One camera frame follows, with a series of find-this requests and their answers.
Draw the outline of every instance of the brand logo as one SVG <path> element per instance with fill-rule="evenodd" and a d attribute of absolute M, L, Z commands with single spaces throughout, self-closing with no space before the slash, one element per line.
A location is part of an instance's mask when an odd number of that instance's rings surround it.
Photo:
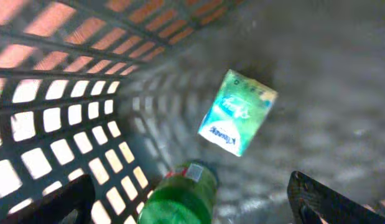
<path fill-rule="evenodd" d="M 235 142 L 236 142 L 236 138 L 231 138 L 229 137 L 227 134 L 225 133 L 222 133 L 219 129 L 217 129 L 216 127 L 211 127 L 209 132 L 213 133 L 215 136 L 218 136 L 222 139 L 225 140 L 225 143 L 226 144 L 232 144 L 232 145 L 235 145 Z"/>
<path fill-rule="evenodd" d="M 248 103 L 241 98 L 235 96 L 224 97 L 221 101 L 221 108 L 233 118 L 250 118 Z"/>

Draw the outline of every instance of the blue and green package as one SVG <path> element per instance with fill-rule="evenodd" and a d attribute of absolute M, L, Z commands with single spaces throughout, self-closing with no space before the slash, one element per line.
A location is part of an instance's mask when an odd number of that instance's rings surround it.
<path fill-rule="evenodd" d="M 228 70 L 198 133 L 242 156 L 277 98 L 277 92 Z"/>

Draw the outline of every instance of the green packet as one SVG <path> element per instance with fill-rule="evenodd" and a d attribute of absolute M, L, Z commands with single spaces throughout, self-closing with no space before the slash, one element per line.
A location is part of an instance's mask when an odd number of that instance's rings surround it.
<path fill-rule="evenodd" d="M 276 91 L 228 70 L 198 134 L 242 156 L 276 98 Z"/>

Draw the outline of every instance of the gray surface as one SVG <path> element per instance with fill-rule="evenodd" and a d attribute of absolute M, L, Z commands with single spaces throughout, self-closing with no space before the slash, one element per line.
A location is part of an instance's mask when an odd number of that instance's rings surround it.
<path fill-rule="evenodd" d="M 279 92 L 240 158 L 196 134 L 229 68 Z M 155 170 L 190 158 L 217 165 L 215 223 L 291 221 L 285 188 L 296 169 L 360 203 L 377 200 L 385 179 L 359 183 L 385 174 L 385 1 L 246 2 L 133 74 L 119 100 Z"/>

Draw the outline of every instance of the white sticker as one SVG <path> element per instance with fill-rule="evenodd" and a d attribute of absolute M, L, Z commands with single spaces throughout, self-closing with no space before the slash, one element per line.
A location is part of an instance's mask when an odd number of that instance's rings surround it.
<path fill-rule="evenodd" d="M 203 167 L 198 164 L 190 164 L 188 167 L 187 173 L 185 174 L 186 178 L 189 178 L 196 183 L 199 182 L 200 177 L 202 176 Z"/>

